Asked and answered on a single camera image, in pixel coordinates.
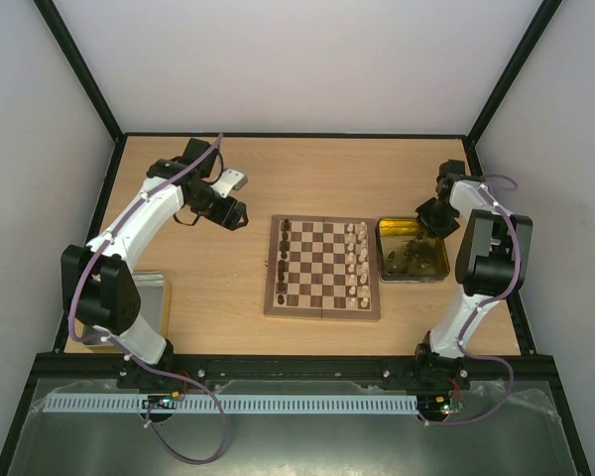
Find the gold tin with dark pieces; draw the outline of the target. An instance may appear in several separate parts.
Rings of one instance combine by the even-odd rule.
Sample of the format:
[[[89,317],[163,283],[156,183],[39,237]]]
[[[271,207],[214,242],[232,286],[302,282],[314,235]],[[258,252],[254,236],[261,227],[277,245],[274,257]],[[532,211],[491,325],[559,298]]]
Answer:
[[[449,275],[444,242],[430,237],[415,218],[380,218],[376,237],[383,283],[442,283]]]

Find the wooden chess board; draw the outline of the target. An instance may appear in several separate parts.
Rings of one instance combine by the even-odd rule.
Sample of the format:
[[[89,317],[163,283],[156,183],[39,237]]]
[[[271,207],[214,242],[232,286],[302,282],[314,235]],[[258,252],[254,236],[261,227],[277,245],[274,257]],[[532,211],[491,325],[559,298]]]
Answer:
[[[278,304],[277,263],[280,258],[281,223],[291,223],[289,268],[285,303]],[[345,224],[368,225],[371,308],[346,307]],[[271,221],[264,314],[295,318],[378,321],[381,318],[380,277],[376,221],[370,218],[275,215]]]

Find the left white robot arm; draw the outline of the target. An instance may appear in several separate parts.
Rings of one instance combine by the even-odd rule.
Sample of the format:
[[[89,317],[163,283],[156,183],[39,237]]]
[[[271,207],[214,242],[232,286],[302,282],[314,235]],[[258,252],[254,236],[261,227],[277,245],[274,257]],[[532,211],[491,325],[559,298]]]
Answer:
[[[230,231],[247,225],[245,203],[231,195],[247,177],[224,166],[221,142],[190,139],[182,155],[154,162],[107,228],[83,246],[64,249],[61,290],[71,340],[110,342],[147,365],[162,361],[170,343],[142,315],[133,272],[152,239],[183,208]]]

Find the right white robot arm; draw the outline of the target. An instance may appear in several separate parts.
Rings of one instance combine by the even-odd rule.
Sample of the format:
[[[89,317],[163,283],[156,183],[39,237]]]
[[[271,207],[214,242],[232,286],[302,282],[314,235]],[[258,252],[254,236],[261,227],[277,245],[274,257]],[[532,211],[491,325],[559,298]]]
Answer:
[[[489,311],[525,281],[534,224],[493,195],[484,178],[465,173],[462,161],[440,165],[436,196],[416,209],[416,221],[431,238],[444,239],[458,221],[466,228],[455,263],[457,294],[441,322],[416,347],[413,376],[422,387],[458,379],[475,330]]]

